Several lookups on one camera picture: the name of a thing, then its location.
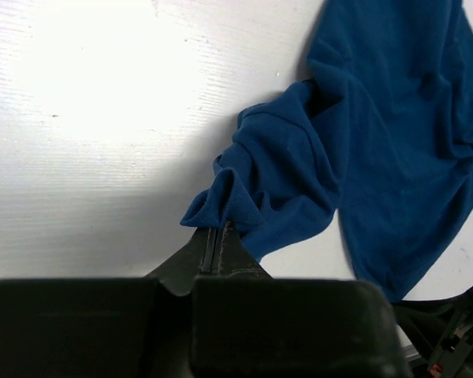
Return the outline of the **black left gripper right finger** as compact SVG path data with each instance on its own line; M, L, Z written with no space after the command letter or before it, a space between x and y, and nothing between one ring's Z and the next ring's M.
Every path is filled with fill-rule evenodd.
M230 227L208 230L192 296L197 377L408 377L393 311L373 284L269 278Z

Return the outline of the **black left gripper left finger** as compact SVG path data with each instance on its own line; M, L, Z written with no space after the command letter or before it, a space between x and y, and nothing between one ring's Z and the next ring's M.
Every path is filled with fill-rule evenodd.
M149 377L163 340L188 327L188 293L217 232L144 278L0 280L0 377Z

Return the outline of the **blue t-shirt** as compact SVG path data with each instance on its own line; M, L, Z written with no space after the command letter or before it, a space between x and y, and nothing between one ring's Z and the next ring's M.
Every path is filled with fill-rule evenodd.
M328 1L311 78L242 111L181 220L254 258L339 216L357 278L400 301L473 209L473 31L459 1Z

